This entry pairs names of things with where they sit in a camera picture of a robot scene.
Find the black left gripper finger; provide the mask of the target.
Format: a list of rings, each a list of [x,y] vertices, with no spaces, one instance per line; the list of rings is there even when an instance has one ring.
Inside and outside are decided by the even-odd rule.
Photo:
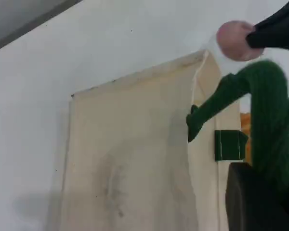
[[[225,208],[231,231],[289,231],[289,188],[280,200],[249,164],[230,164]]]

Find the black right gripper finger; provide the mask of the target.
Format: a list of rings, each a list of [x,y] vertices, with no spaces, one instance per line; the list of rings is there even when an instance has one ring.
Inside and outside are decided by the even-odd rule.
[[[289,50],[289,28],[257,29],[247,35],[246,41],[253,49],[278,48]]]
[[[289,1],[277,12],[255,25],[256,30],[289,28]]]

